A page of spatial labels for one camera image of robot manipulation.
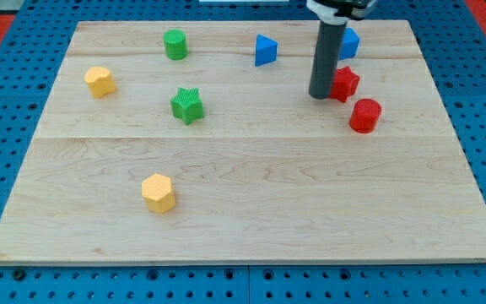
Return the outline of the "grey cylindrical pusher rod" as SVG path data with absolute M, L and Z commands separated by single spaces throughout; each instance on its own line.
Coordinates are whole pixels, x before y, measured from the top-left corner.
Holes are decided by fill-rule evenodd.
M 331 93 L 346 25 L 327 24 L 323 21 L 319 24 L 308 90 L 315 99 L 326 99 Z

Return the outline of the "white black robot end mount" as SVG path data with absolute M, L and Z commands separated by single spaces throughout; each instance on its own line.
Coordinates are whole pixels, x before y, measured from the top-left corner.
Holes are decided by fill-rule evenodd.
M 325 24 L 346 24 L 364 19 L 377 0 L 307 0 L 306 7 Z

